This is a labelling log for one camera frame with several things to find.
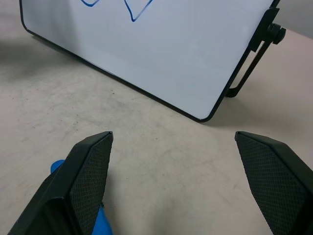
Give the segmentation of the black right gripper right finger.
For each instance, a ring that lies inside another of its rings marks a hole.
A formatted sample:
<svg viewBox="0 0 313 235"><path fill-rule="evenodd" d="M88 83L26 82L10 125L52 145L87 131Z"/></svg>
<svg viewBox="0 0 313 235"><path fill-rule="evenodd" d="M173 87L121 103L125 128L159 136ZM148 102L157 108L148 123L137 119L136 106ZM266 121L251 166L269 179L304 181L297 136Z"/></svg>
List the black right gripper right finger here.
<svg viewBox="0 0 313 235"><path fill-rule="evenodd" d="M285 143L238 131L253 198L274 235L313 233L313 171Z"/></svg>

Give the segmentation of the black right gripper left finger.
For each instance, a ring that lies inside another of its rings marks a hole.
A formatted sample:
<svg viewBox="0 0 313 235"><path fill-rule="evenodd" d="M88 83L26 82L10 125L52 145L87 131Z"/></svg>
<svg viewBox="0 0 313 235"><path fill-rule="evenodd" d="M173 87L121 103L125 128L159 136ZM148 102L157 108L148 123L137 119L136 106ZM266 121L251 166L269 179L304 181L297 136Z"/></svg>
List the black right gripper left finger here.
<svg viewBox="0 0 313 235"><path fill-rule="evenodd" d="M102 199L113 133L76 143L65 160L51 165L10 235L111 235Z"/></svg>

